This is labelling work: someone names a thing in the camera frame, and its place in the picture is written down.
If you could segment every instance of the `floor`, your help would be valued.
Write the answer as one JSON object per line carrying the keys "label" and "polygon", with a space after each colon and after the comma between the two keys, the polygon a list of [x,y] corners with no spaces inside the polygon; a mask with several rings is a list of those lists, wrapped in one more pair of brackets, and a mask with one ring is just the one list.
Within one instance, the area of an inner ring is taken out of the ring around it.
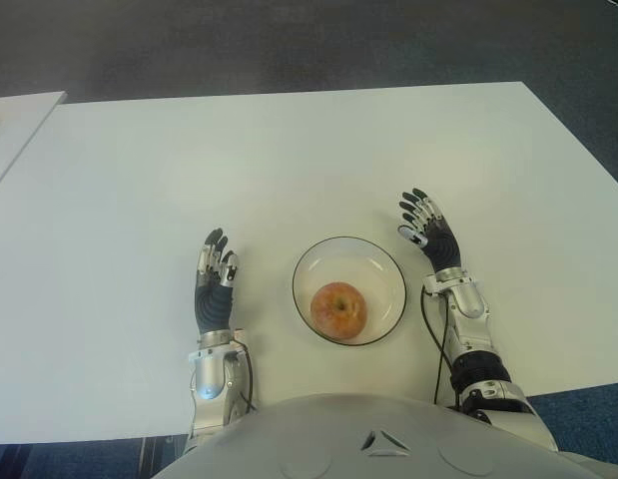
{"label": "floor", "polygon": [[[0,0],[0,96],[66,90],[69,102],[92,102],[517,80],[618,182],[610,1]],[[564,449],[618,463],[618,385],[532,402]],[[181,439],[4,445],[0,478],[150,477]]]}

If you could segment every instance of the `triangular logo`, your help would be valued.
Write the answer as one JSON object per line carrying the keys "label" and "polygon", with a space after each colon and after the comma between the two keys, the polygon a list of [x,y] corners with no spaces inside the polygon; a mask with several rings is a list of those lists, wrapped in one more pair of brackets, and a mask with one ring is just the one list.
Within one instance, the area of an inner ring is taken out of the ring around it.
{"label": "triangular logo", "polygon": [[410,449],[395,436],[380,429],[368,433],[361,451],[368,457],[407,457]]}

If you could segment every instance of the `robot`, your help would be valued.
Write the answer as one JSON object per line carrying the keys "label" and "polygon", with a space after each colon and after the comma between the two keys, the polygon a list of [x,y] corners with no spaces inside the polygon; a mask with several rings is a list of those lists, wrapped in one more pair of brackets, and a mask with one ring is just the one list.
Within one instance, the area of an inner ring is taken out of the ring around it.
{"label": "robot", "polygon": [[[200,339],[189,356],[196,412],[183,456],[156,477],[618,477],[618,466],[558,451],[492,343],[488,305],[462,268],[442,212],[422,190],[402,198],[406,224],[397,231],[432,265],[420,302],[439,368],[443,361],[450,369],[455,404],[436,405],[437,391],[433,404],[319,394],[256,410],[246,335],[229,325],[238,256],[222,257],[228,240],[217,229],[202,247],[196,273]],[[442,299],[441,339],[425,315],[427,295]]]}

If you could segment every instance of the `silver metal joint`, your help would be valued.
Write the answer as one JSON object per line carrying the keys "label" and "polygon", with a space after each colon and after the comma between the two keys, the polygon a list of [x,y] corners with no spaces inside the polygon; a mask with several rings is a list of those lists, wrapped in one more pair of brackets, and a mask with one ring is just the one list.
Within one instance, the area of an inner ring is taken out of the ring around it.
{"label": "silver metal joint", "polygon": [[466,276],[466,271],[462,270],[461,267],[458,267],[458,266],[442,269],[435,274],[435,277],[437,278],[439,282],[450,281],[452,279],[459,279],[465,276]]}
{"label": "silver metal joint", "polygon": [[206,349],[208,347],[215,347],[221,344],[229,344],[233,339],[230,329],[219,329],[217,331],[205,332],[200,336],[198,344],[200,349]]}
{"label": "silver metal joint", "polygon": [[240,261],[237,254],[231,254],[226,262],[222,262],[220,265],[220,285],[233,287],[239,266]]}
{"label": "silver metal joint", "polygon": [[537,414],[537,411],[530,405],[528,399],[526,399],[526,396],[517,384],[501,380],[476,382],[464,389],[461,393],[461,402],[463,403],[470,395],[476,395],[477,391],[481,393],[484,399],[508,399],[518,401],[530,410],[530,413],[523,413],[500,411],[497,409],[491,410],[487,408],[477,409],[477,411],[488,419],[491,425],[511,432],[519,437],[523,437],[548,450],[557,450],[557,443],[552,437],[552,434]]}

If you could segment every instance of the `robot finger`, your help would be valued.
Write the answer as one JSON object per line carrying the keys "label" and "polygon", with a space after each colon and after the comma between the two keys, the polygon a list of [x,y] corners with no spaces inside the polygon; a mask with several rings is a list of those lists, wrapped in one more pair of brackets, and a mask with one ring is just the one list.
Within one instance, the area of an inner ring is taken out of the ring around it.
{"label": "robot finger", "polygon": [[431,200],[428,195],[417,188],[413,188],[412,193],[415,197],[419,199],[419,202],[416,203],[416,205],[419,206],[422,210],[425,210],[431,217],[431,219],[437,218],[434,209],[430,206]]}
{"label": "robot finger", "polygon": [[425,200],[426,198],[428,198],[428,195],[425,192],[423,192],[422,190],[418,190],[417,188],[413,188],[412,193],[421,200]]}
{"label": "robot finger", "polygon": [[216,252],[218,241],[222,243],[222,229],[217,228],[213,230],[205,240],[205,244],[200,251],[200,258],[198,259],[198,273],[207,274],[218,270],[220,262],[220,252]]}
{"label": "robot finger", "polygon": [[407,225],[402,225],[401,227],[399,227],[397,229],[397,232],[410,242],[414,242],[420,248],[425,247],[428,244],[427,237],[421,235],[416,230]]}
{"label": "robot finger", "polygon": [[404,218],[406,221],[408,221],[410,224],[412,224],[418,233],[423,235],[425,224],[420,222],[417,218],[413,217],[412,215],[409,215],[408,213],[402,214],[401,217]]}
{"label": "robot finger", "polygon": [[220,264],[220,285],[233,287],[233,281],[236,278],[239,266],[240,260],[238,255],[232,251],[227,252]]}
{"label": "robot finger", "polygon": [[435,204],[433,200],[431,200],[430,198],[425,198],[423,202],[425,205],[427,205],[430,208],[430,210],[432,211],[436,219],[438,220],[444,219],[444,215],[441,213],[441,210],[437,207],[437,205]]}
{"label": "robot finger", "polygon": [[423,202],[420,198],[410,194],[410,193],[402,193],[401,196],[412,203],[413,208],[419,213],[419,215],[424,219],[425,223],[428,223],[430,220],[433,219],[433,214],[428,211],[426,208],[423,207]]}
{"label": "robot finger", "polygon": [[218,241],[218,244],[216,244],[216,252],[218,253],[218,256],[222,256],[222,251],[225,250],[227,242],[229,242],[229,239],[227,237],[221,237]]}
{"label": "robot finger", "polygon": [[205,240],[205,244],[215,244],[222,237],[222,228],[216,228],[212,232],[209,233],[207,239]]}
{"label": "robot finger", "polygon": [[213,258],[211,262],[211,269],[213,271],[220,270],[220,259],[222,258],[222,251],[227,245],[227,242],[229,242],[229,239],[227,237],[221,237],[213,248]]}
{"label": "robot finger", "polygon": [[411,205],[410,203],[407,202],[399,202],[399,205],[406,210],[407,212],[409,212],[411,215],[413,215],[415,217],[415,219],[421,224],[421,225],[425,225],[427,223],[426,218],[421,214],[421,209],[418,207],[415,207],[413,205]]}

